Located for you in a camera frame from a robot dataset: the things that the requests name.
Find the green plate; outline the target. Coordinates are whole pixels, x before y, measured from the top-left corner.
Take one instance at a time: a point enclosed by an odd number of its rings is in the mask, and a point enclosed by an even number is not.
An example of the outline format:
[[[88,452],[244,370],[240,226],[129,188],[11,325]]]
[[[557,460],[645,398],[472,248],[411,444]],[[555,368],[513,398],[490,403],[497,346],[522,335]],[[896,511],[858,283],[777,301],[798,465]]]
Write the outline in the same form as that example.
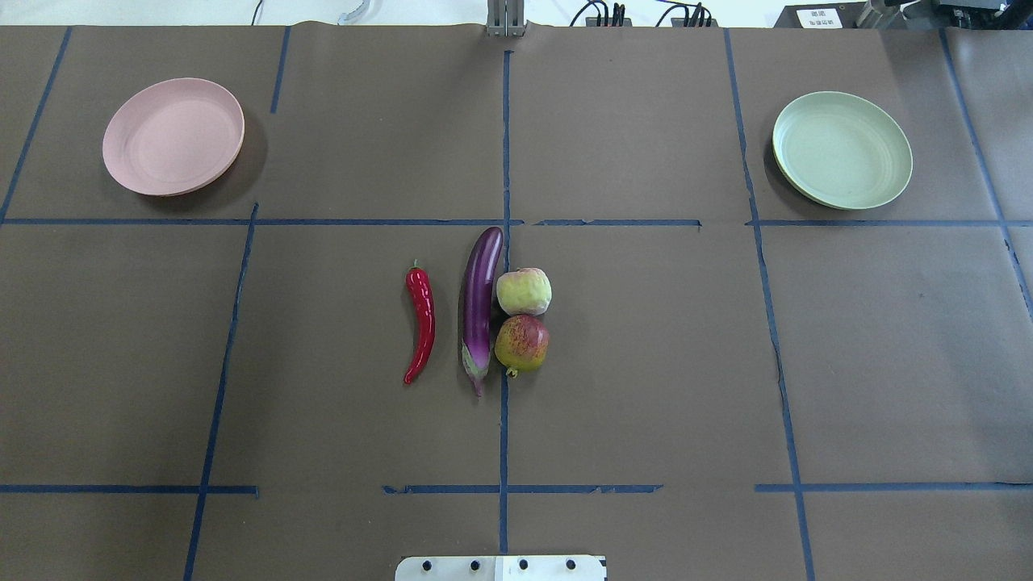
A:
[[[841,211],[888,205],[914,176],[914,151],[889,113],[864,97],[818,91],[786,104],[772,155],[806,198]]]

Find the purple eggplant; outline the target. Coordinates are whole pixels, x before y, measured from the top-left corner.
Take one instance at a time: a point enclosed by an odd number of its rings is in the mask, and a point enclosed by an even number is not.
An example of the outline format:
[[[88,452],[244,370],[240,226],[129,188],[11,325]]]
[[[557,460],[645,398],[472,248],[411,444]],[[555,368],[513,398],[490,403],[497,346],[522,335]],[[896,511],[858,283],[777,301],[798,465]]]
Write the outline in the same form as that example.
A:
[[[477,398],[483,397],[491,361],[491,313],[495,274],[504,232],[489,227],[481,232],[470,251],[462,277],[460,361]]]

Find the red chili pepper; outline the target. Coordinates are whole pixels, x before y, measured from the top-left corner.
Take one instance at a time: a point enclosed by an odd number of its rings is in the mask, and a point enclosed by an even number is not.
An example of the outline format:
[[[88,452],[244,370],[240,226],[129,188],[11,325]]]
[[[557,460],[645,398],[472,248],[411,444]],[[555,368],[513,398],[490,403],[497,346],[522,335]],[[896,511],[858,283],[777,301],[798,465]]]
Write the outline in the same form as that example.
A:
[[[432,283],[418,259],[413,262],[407,272],[405,284],[416,317],[416,342],[404,375],[405,385],[412,385],[420,376],[434,350],[437,317]]]

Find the pink plate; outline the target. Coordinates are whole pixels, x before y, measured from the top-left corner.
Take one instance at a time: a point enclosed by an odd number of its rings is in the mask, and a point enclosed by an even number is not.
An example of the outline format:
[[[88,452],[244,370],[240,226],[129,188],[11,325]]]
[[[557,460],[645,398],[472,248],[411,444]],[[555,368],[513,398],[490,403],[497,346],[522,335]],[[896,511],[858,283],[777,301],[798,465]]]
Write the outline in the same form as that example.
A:
[[[245,136],[245,113],[232,92],[206,78],[170,78],[115,111],[101,157],[122,187],[144,196],[178,196],[219,179]]]

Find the white metal base plate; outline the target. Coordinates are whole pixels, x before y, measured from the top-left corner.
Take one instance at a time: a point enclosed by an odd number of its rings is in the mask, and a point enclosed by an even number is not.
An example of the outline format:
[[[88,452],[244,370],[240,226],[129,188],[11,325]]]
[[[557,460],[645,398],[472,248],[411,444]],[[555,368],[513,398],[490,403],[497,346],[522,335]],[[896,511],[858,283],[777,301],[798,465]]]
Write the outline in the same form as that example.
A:
[[[608,580],[604,556],[587,554],[413,556],[395,580]]]

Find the pale green peach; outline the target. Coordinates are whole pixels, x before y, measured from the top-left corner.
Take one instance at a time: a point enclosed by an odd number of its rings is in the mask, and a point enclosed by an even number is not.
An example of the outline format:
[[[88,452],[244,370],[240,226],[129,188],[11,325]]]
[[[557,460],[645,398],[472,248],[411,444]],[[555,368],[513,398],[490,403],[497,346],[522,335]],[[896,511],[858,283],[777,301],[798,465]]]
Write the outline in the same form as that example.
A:
[[[496,298],[502,310],[510,316],[542,316],[552,302],[552,283],[542,269],[521,268],[499,277]]]

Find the aluminium frame post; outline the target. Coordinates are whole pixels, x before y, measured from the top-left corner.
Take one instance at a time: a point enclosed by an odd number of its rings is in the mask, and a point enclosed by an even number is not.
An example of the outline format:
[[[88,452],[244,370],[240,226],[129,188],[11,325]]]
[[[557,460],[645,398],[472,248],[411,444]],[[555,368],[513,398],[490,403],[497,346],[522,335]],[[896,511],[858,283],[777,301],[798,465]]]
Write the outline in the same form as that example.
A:
[[[486,33],[494,38],[516,38],[526,34],[524,0],[488,0]]]

